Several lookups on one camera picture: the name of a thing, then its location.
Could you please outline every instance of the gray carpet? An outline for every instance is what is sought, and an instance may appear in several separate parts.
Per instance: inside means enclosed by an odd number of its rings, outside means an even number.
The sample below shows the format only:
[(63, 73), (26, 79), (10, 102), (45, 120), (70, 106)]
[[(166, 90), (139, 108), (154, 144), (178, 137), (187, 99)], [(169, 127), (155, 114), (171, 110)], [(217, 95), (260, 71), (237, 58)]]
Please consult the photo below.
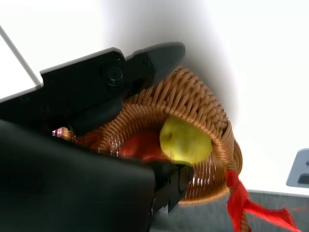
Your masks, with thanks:
[[(250, 199), (271, 209), (284, 206), (294, 216), (298, 228), (309, 232), (309, 198), (250, 193)], [(224, 198), (207, 205), (177, 206), (168, 216), (157, 216), (150, 232), (233, 232), (226, 202)], [(248, 221), (252, 232), (287, 232), (251, 215)]]

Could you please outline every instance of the woven rattan basket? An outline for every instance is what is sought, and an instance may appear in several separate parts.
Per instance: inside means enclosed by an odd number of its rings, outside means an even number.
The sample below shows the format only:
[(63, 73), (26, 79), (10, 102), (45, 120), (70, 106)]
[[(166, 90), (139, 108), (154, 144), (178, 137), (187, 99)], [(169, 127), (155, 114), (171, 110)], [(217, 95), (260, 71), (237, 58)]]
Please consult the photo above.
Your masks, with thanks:
[[(242, 156), (231, 123), (220, 102), (192, 72), (178, 67), (157, 86), (128, 99), (112, 122), (83, 137), (68, 140), (97, 151), (117, 154), (121, 145), (140, 131), (159, 131), (168, 115), (179, 117), (207, 133), (212, 139), (210, 157), (194, 166), (195, 176), (180, 204), (207, 203), (226, 195), (225, 171), (240, 173)], [(249, 231), (243, 214), (242, 231)]]

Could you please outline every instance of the red ribbon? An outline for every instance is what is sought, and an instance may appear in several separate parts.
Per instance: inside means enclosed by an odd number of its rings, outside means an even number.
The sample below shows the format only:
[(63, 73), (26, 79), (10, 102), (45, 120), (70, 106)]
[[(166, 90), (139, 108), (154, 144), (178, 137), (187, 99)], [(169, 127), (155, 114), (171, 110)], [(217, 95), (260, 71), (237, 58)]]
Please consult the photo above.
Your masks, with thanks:
[(235, 171), (227, 171), (225, 173), (227, 186), (234, 188), (227, 202), (227, 211), (233, 223), (234, 231), (240, 232), (241, 215), (243, 211), (254, 214), (272, 224), (286, 228), (293, 232), (301, 232), (296, 227), (293, 217), (283, 208), (280, 210), (266, 209), (250, 200), (248, 200), (248, 192), (238, 179)]

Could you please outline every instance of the green apple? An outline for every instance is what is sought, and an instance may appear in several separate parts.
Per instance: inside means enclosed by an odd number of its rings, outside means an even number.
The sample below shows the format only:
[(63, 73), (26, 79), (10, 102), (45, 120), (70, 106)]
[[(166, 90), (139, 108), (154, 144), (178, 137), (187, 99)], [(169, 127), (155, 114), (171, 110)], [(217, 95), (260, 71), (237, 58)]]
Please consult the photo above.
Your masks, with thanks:
[(193, 165), (211, 154), (211, 138), (194, 125), (176, 117), (165, 121), (160, 133), (163, 153), (174, 163)]

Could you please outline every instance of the black screw head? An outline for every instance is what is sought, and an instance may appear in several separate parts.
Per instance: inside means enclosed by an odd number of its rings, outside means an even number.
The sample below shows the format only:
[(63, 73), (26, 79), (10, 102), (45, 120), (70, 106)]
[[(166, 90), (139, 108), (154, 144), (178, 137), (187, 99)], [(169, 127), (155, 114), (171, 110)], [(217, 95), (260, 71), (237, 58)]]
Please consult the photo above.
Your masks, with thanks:
[(118, 67), (110, 67), (107, 71), (107, 83), (110, 86), (119, 87), (123, 83), (122, 71)]

